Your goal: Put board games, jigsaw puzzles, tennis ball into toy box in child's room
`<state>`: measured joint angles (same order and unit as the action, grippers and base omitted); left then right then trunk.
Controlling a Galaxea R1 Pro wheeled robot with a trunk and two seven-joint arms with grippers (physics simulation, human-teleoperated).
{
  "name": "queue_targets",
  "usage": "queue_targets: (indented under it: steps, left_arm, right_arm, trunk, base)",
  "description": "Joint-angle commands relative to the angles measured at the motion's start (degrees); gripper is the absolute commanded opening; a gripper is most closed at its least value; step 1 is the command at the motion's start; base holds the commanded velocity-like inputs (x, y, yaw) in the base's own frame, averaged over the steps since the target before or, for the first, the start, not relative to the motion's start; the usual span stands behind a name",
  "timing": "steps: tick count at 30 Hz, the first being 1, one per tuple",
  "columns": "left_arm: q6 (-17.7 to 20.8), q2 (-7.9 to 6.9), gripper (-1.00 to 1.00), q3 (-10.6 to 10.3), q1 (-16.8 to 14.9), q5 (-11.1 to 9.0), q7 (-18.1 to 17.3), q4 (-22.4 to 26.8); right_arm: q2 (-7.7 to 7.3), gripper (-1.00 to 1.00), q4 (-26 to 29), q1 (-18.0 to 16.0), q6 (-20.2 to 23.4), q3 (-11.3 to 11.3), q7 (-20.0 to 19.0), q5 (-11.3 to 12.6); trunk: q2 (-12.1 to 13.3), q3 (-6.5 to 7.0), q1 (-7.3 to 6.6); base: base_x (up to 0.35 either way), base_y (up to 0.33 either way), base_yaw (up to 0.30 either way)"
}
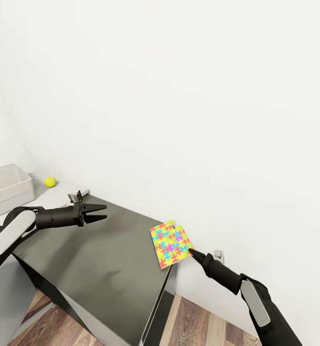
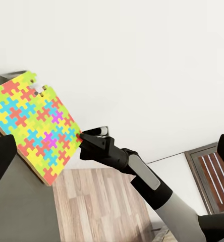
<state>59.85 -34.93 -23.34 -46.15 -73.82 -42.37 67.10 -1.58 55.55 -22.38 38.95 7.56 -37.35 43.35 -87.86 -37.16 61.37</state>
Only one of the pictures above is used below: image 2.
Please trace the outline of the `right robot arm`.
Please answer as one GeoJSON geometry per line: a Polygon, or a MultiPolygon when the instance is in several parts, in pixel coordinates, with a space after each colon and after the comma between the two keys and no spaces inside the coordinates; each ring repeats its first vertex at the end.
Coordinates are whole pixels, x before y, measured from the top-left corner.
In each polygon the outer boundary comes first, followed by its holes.
{"type": "Polygon", "coordinates": [[[108,126],[83,131],[80,138],[81,160],[94,160],[136,175],[131,184],[178,242],[224,242],[224,213],[199,216],[141,160],[138,152],[115,146],[108,126]]]}

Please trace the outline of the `jigsaw puzzle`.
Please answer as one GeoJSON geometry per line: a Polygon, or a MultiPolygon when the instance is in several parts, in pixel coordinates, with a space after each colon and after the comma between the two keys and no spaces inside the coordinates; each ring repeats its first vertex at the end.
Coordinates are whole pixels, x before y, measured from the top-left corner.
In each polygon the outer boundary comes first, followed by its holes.
{"type": "Polygon", "coordinates": [[[36,76],[28,71],[0,86],[0,132],[14,136],[19,155],[50,187],[83,139],[52,86],[34,95],[36,76]]]}

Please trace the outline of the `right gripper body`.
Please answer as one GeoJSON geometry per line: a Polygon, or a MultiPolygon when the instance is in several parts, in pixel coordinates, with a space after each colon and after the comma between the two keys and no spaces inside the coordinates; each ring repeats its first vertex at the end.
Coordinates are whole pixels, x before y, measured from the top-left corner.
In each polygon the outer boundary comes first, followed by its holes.
{"type": "Polygon", "coordinates": [[[80,159],[84,161],[94,160],[95,162],[97,161],[113,168],[121,157],[120,148],[114,145],[115,140],[113,137],[105,137],[105,139],[106,148],[104,151],[99,151],[94,148],[94,152],[97,153],[97,156],[91,156],[90,153],[86,153],[85,151],[81,150],[80,159]]]}

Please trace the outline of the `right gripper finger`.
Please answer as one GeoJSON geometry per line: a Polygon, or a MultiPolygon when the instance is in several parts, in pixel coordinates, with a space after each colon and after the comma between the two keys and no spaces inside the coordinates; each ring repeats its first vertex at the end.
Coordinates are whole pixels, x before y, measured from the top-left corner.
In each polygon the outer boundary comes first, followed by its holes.
{"type": "Polygon", "coordinates": [[[106,148],[106,139],[99,138],[88,134],[80,134],[80,138],[86,141],[87,143],[91,144],[94,148],[99,151],[104,151],[106,148]]]}
{"type": "Polygon", "coordinates": [[[97,153],[94,152],[94,147],[84,140],[78,148],[81,148],[81,150],[85,151],[86,153],[90,153],[91,156],[97,156],[97,153]]]}

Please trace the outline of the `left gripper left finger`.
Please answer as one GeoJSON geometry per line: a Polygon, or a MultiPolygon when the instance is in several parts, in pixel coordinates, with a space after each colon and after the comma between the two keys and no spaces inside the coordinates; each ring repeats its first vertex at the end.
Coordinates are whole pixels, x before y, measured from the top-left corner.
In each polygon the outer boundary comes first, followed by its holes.
{"type": "Polygon", "coordinates": [[[0,137],[0,180],[17,154],[15,138],[12,134],[0,137]]]}

